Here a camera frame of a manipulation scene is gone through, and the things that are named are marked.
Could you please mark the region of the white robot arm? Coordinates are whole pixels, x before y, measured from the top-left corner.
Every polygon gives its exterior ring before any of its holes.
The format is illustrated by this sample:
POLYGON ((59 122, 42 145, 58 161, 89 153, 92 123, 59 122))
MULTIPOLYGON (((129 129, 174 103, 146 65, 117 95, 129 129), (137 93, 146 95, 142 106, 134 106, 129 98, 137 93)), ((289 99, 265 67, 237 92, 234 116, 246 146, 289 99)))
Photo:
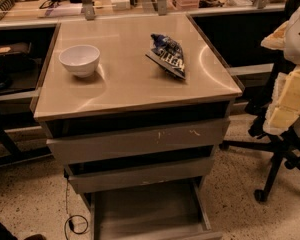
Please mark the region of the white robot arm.
POLYGON ((280 135, 300 117, 300 7, 288 21, 264 38, 261 45, 282 50, 284 58, 295 64, 290 73, 278 74, 263 124, 266 133, 280 135))

